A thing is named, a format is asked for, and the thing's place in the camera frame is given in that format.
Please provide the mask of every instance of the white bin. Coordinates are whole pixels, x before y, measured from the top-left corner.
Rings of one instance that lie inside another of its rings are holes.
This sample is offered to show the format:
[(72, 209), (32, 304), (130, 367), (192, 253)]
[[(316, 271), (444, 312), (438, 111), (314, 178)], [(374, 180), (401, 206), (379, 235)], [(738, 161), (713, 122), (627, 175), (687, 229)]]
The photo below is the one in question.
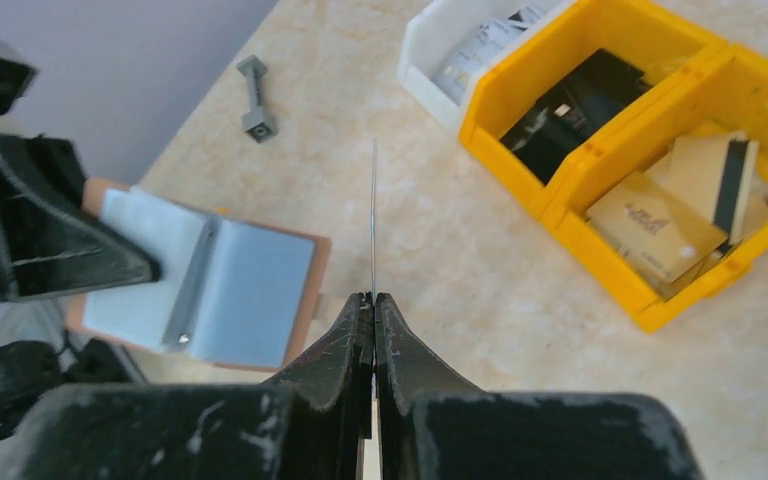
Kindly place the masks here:
[[(475, 84), (511, 52), (558, 17), (575, 0), (434, 0), (408, 22), (399, 59), (399, 82), (444, 128), (457, 136), (472, 99)], [(460, 104), (452, 100), (432, 78), (449, 56), (473, 37), (486, 21), (507, 19), (522, 8), (546, 12), (469, 78)]]

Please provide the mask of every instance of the light blue panel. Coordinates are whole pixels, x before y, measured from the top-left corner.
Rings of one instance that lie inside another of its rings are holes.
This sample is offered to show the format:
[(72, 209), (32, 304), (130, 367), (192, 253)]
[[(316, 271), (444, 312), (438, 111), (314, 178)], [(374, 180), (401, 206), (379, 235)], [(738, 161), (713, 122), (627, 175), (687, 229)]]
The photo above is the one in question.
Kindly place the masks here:
[(84, 326), (151, 350), (166, 350), (164, 334), (175, 312), (206, 215), (133, 188), (108, 190), (101, 221), (160, 262), (155, 283), (98, 290), (87, 294)]
[(313, 240), (223, 221), (190, 355), (209, 362), (280, 367), (314, 247)]

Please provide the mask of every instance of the yellow plastic container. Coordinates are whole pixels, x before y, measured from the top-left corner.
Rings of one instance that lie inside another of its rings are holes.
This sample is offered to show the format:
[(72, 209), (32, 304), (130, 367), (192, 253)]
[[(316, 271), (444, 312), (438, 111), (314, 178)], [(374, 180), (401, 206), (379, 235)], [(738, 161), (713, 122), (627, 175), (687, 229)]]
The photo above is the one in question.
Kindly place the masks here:
[(594, 135), (588, 148), (576, 152), (570, 181), (552, 198), (541, 218), (647, 332), (748, 272), (753, 260), (768, 249), (768, 223), (708, 273), (665, 300), (582, 215), (626, 175), (651, 166), (676, 137), (736, 130), (759, 141), (758, 172), (768, 183), (768, 59), (731, 46), (706, 62), (686, 66), (681, 85), (640, 112), (632, 124), (611, 135)]
[(539, 217), (575, 171), (570, 157), (543, 185), (499, 139), (540, 96), (600, 48), (631, 63), (654, 87), (597, 132), (607, 135), (684, 80), (674, 72), (726, 47), (720, 37), (647, 0), (579, 0), (476, 84), (459, 140)]

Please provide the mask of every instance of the beige tabletop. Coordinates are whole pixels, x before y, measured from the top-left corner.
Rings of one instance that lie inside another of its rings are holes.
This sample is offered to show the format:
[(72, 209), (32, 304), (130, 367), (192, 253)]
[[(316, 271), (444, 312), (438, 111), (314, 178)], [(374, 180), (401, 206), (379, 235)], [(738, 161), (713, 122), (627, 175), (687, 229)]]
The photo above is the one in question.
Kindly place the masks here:
[[(268, 65), (278, 136), (258, 145), (243, 132), (246, 83), (232, 64), (143, 186), (331, 237), (323, 293), (345, 297), (370, 288), (377, 137), (378, 287), (452, 367), (488, 390), (654, 395), (710, 478), (768, 478), (768, 253), (718, 297), (641, 332), (397, 83), (405, 25), (427, 3), (281, 0), (234, 62)], [(662, 3), (768, 54), (768, 0)], [(157, 382), (265, 377), (136, 355)]]

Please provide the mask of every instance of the black strip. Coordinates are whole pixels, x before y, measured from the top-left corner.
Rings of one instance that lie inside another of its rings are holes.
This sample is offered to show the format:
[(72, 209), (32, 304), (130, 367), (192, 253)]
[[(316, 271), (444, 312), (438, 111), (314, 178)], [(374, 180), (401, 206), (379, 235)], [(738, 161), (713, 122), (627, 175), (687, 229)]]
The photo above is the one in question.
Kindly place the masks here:
[(737, 197), (740, 195), (740, 184), (743, 180), (743, 167), (746, 164), (746, 152), (749, 142), (732, 140), (726, 152), (726, 162), (723, 165), (723, 178), (720, 180), (720, 193), (717, 207), (714, 211), (714, 225), (723, 229), (731, 237), (734, 226), (734, 216), (737, 213)]

